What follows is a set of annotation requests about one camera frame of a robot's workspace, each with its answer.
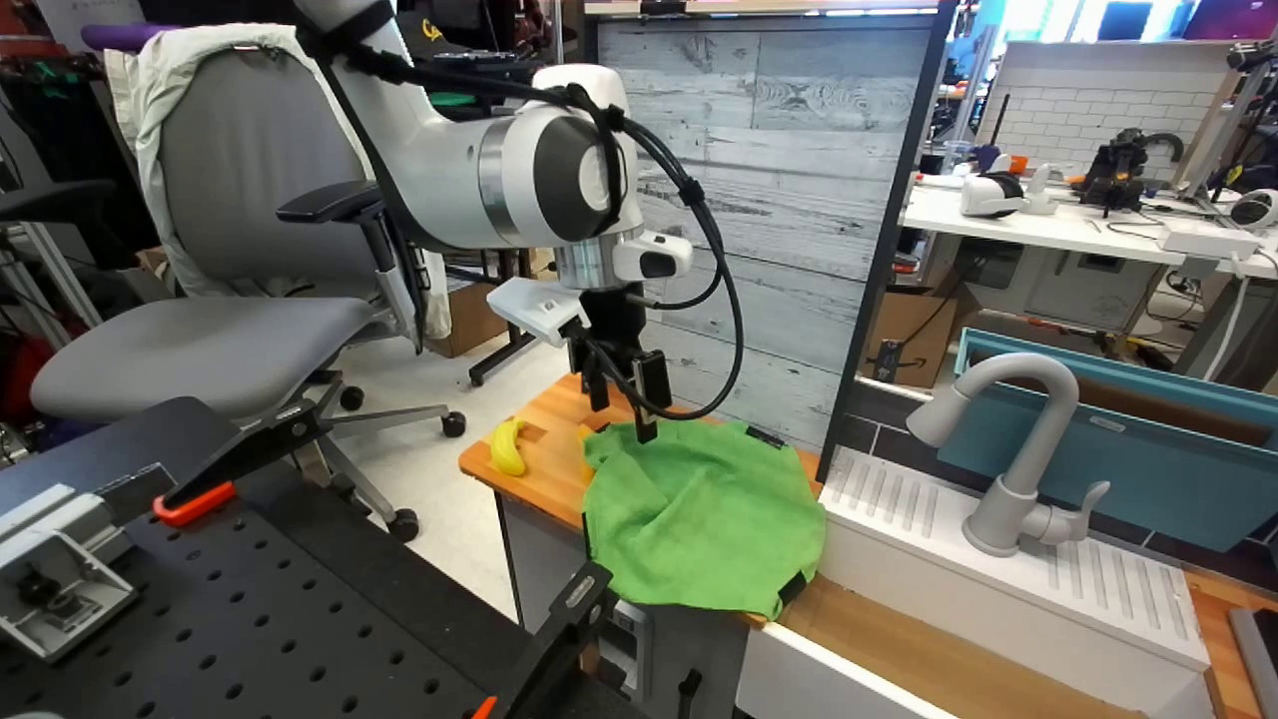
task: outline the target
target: chair armrest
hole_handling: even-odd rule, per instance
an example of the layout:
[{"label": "chair armrest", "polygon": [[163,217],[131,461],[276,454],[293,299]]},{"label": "chair armrest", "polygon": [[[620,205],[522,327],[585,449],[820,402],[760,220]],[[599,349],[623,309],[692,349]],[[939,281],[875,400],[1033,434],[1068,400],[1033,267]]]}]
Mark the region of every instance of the chair armrest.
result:
[{"label": "chair armrest", "polygon": [[113,193],[115,193],[113,181],[76,181],[76,184],[5,193],[0,224],[83,224],[99,217]]},{"label": "chair armrest", "polygon": [[276,217],[285,224],[361,224],[381,205],[382,205],[382,193],[377,184],[352,181],[352,184],[329,184],[306,196],[294,196]]}]

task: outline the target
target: chair backrest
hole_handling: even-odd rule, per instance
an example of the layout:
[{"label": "chair backrest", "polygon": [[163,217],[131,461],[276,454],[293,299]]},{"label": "chair backrest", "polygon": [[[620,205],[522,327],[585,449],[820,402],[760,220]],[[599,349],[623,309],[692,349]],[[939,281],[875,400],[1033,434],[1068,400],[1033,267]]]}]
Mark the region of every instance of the chair backrest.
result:
[{"label": "chair backrest", "polygon": [[352,224],[281,224],[281,205],[364,181],[314,76],[289,51],[209,56],[159,134],[163,199],[192,264],[236,291],[318,285],[372,291]]}]

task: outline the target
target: office chair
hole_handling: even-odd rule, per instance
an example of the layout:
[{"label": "office chair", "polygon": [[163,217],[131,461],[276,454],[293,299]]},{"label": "office chair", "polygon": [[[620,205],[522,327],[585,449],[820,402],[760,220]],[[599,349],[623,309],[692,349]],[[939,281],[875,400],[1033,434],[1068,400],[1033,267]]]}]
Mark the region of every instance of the office chair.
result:
[{"label": "office chair", "polygon": [[[329,363],[382,316],[405,337],[415,337],[421,325],[381,193],[364,184],[364,165],[312,67],[264,43],[198,56],[192,84],[159,126],[151,160],[159,167],[141,177],[151,217],[163,205],[181,255],[233,291],[156,299],[83,332],[35,375],[33,402],[44,417],[105,422],[194,396],[258,429],[294,402],[314,409],[306,396],[318,393],[324,413],[337,402],[357,413],[361,393],[344,388]],[[433,417],[445,417],[445,434],[465,432],[465,417],[438,402],[382,413],[382,420]],[[318,434],[314,449],[306,461],[341,466],[393,534],[421,530],[415,516],[396,512],[333,434]]]}]

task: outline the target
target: chair wheel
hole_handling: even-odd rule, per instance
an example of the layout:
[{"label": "chair wheel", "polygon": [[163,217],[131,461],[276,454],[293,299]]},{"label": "chair wheel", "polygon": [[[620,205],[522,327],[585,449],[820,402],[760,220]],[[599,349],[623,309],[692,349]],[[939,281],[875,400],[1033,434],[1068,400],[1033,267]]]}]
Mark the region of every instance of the chair wheel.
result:
[{"label": "chair wheel", "polygon": [[333,485],[333,497],[341,497],[344,504],[357,504],[357,485],[337,478],[337,485]]},{"label": "chair wheel", "polygon": [[438,429],[445,429],[445,434],[467,434],[467,417],[465,417],[465,413],[447,413],[447,417],[438,420]]},{"label": "chair wheel", "polygon": [[386,530],[393,541],[413,544],[422,528],[415,522],[415,512],[396,512]]},{"label": "chair wheel", "polygon": [[364,388],[344,388],[344,393],[337,396],[337,402],[341,402],[344,413],[361,413],[361,409],[364,409]]}]

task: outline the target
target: chair seat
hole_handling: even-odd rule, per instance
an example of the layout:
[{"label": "chair seat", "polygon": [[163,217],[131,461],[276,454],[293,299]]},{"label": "chair seat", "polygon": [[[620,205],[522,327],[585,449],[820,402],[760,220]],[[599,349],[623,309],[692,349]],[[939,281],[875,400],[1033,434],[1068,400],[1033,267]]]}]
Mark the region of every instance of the chair seat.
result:
[{"label": "chair seat", "polygon": [[293,400],[366,319],[364,299],[159,299],[59,349],[35,375],[33,402],[105,422],[194,396],[221,417],[252,420]]}]

